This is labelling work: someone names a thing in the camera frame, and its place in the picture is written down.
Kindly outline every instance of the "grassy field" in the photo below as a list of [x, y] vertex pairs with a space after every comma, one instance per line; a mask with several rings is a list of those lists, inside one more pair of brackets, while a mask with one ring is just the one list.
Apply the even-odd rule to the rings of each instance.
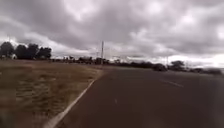
[[75, 64], [0, 60], [0, 127], [41, 128], [100, 72]]

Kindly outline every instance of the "road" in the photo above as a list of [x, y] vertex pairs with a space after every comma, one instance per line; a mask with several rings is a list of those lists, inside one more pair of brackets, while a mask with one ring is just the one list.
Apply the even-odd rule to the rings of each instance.
[[114, 70], [87, 91], [57, 128], [224, 128], [224, 79]]

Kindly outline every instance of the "cloud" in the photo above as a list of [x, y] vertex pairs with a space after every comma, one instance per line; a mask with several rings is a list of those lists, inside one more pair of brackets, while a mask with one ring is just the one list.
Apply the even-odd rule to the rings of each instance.
[[0, 34], [56, 55], [95, 55], [104, 40], [107, 57], [216, 56], [223, 11], [222, 0], [1, 0]]

